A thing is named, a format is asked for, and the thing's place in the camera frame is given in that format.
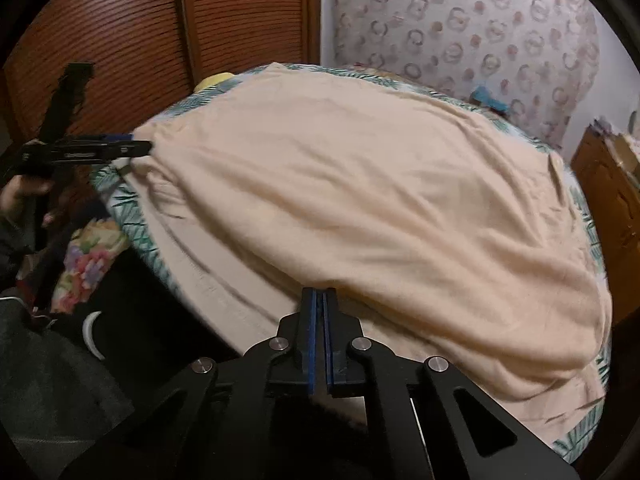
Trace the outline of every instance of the mattress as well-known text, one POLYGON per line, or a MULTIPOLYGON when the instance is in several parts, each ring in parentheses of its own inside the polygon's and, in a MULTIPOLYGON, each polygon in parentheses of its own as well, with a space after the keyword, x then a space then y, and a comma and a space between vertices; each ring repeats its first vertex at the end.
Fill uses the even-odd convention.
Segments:
MULTIPOLYGON (((540 140, 527 137, 519 128, 513 126, 490 111, 450 98, 446 95, 440 94, 439 92, 433 91, 430 88, 416 86, 408 82, 399 81, 394 78, 381 75, 356 72, 355 70, 332 69, 300 64, 288 64, 286 67, 290 70, 324 72, 338 77, 359 78, 372 84, 378 84, 388 88, 428 95, 431 98, 443 100, 451 105, 484 115, 501 133, 507 136, 517 137, 524 142, 528 142, 540 152, 551 151, 551 148, 545 143, 540 140)), ((153 117, 151 121, 166 120, 167 118, 175 117, 187 112, 188 110, 202 106, 210 102, 212 99, 215 99, 217 96, 229 91, 236 85, 241 84, 243 81, 246 81, 248 78, 251 78, 255 74, 261 72, 264 68, 264 66, 261 66, 248 70, 247 72, 226 79, 215 86, 196 92, 175 105, 172 105, 161 114, 153 117)), ((145 261, 158 279, 163 282, 169 290, 172 291, 172 293, 174 293, 178 298, 183 298, 180 288, 177 283, 175 283, 171 273, 165 266, 162 260, 162 255, 148 232, 145 219, 143 218, 140 206, 138 205, 136 193, 121 178, 121 171, 123 171, 123 169, 126 170, 126 167, 122 168, 122 165, 118 163, 96 169, 92 174, 92 184, 101 195, 112 217, 120 225, 122 231, 130 238, 132 246, 138 251, 143 261, 145 261)), ((602 259, 600 243, 598 241, 593 219, 591 219, 586 200, 577 180, 568 166, 564 167, 563 178, 571 192, 575 205, 581 212, 582 223, 590 242, 590 253, 596 263, 596 268, 598 269, 597 272, 604 278, 604 261, 602 259)), ((609 378, 610 343, 604 345, 595 361, 600 381, 606 388, 609 378)), ((600 400, 571 431, 553 443, 553 449, 556 453, 562 456, 564 460, 567 462, 573 462, 586 448, 587 444, 593 437, 593 433, 597 428, 598 422, 600 421, 603 407, 604 400, 600 400)))

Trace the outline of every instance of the patterned curtain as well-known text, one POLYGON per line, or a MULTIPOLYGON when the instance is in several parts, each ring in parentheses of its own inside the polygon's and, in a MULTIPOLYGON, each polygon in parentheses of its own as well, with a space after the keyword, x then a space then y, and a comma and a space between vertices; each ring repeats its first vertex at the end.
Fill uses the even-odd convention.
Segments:
POLYGON ((587 0, 335 0, 334 11, 339 64, 464 100, 484 85, 512 123, 556 148, 598 72, 587 0))

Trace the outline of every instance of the metal screw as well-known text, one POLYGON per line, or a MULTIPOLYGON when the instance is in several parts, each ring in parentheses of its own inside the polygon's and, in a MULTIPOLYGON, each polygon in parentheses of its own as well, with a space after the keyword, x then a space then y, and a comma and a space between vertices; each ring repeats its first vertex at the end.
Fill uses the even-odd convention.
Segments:
POLYGON ((371 348, 371 341, 366 337, 357 337, 351 341, 351 346, 356 350, 369 350, 369 348, 371 348))
POLYGON ((443 372, 447 368, 449 368, 449 362, 440 356, 432 357, 427 361, 429 368, 434 372, 443 372))
POLYGON ((285 350, 289 346, 289 341, 284 337, 274 337, 269 341, 269 348, 272 350, 285 350))
POLYGON ((210 357, 201 357, 191 363, 191 370, 197 374, 206 374, 213 368, 213 359, 210 357))

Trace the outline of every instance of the beige blanket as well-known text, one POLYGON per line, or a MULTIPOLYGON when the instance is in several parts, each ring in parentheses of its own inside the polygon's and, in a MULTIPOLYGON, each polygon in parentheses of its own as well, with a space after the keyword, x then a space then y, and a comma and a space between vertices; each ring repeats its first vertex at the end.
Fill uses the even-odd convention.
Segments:
POLYGON ((441 354, 547 443, 604 392, 610 329, 562 161, 479 114, 274 64, 141 126, 131 183, 195 311, 240 351, 302 285, 353 299, 366 335, 441 354))

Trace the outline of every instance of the hand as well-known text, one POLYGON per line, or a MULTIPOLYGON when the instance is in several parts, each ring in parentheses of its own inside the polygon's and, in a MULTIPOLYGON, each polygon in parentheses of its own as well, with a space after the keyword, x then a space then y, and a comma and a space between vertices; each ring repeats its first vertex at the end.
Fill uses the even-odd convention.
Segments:
POLYGON ((0 191, 0 213, 16 222, 22 213, 24 199, 51 191, 53 182, 37 176, 16 175, 0 191))

